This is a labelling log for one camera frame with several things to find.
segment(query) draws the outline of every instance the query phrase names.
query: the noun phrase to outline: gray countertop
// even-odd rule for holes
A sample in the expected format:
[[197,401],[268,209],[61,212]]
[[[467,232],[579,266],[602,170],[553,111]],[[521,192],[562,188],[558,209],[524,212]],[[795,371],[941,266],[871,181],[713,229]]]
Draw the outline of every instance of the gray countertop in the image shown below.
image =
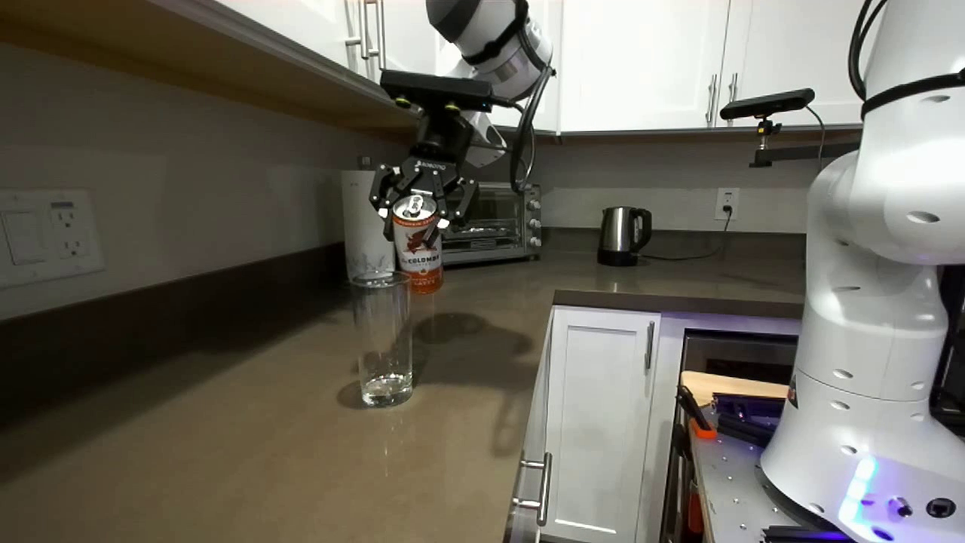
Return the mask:
[[537,261],[447,271],[415,305],[415,394],[391,410],[356,401],[351,308],[185,353],[0,433],[0,541],[499,541],[554,298],[786,317],[802,241],[735,234],[712,260],[602,269],[595,234],[553,232]]

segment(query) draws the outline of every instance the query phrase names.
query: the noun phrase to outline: stainless steel kettle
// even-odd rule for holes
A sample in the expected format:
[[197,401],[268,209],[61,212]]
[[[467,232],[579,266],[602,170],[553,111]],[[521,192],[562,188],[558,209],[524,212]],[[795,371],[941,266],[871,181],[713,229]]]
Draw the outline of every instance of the stainless steel kettle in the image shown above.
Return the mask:
[[652,241],[652,212],[646,209],[602,209],[598,261],[637,266],[637,252]]

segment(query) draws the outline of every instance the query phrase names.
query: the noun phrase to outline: robot camera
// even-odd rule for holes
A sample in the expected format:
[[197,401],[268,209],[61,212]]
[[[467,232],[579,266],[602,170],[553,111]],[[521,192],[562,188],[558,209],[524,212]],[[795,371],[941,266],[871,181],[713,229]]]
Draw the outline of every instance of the robot camera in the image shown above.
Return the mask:
[[410,109],[457,109],[457,111],[489,111],[492,84],[480,78],[438,78],[422,71],[383,68],[383,91],[396,105]]
[[751,96],[751,98],[732,98],[721,109],[723,120],[732,117],[770,117],[774,111],[792,111],[805,109],[815,98],[812,87],[786,91],[786,92],[766,92],[766,96]]

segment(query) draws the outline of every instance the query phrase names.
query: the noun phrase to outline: white wall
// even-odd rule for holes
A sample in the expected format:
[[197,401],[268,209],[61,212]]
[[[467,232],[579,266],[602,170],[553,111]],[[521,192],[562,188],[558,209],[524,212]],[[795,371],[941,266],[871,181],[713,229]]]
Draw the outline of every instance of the white wall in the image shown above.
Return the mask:
[[598,229],[610,206],[642,206],[655,229],[721,229],[717,188],[738,188],[732,232],[802,232],[815,159],[749,167],[751,145],[570,140],[541,145],[545,226]]
[[0,45],[0,189],[88,189],[105,269],[0,318],[342,241],[337,167],[396,145]]

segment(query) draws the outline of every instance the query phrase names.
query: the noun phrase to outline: white robot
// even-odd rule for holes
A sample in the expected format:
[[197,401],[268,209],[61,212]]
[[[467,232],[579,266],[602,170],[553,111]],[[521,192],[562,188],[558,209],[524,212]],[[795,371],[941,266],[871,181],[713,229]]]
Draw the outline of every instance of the white robot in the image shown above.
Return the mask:
[[[475,181],[461,170],[464,162],[489,165],[509,150],[509,183],[516,192],[524,189],[524,155],[553,58],[524,0],[424,0],[424,11],[464,63],[456,66],[456,78],[383,68],[379,84],[390,96],[422,109],[422,132],[410,155],[379,165],[372,206],[386,221],[401,199],[420,192],[424,212],[438,216],[433,229],[447,229],[475,196]],[[521,109],[516,145],[489,126],[492,105]]]
[[[965,543],[965,441],[928,417],[948,336],[934,266],[965,261],[965,0],[864,0],[856,41],[878,11],[861,145],[812,188],[792,394],[760,467],[853,541]],[[427,19],[493,102],[541,92],[548,53],[524,0],[427,0]],[[443,162],[467,153],[456,140]],[[420,153],[373,192],[379,212],[413,188],[457,188],[427,183],[420,162],[433,155]]]

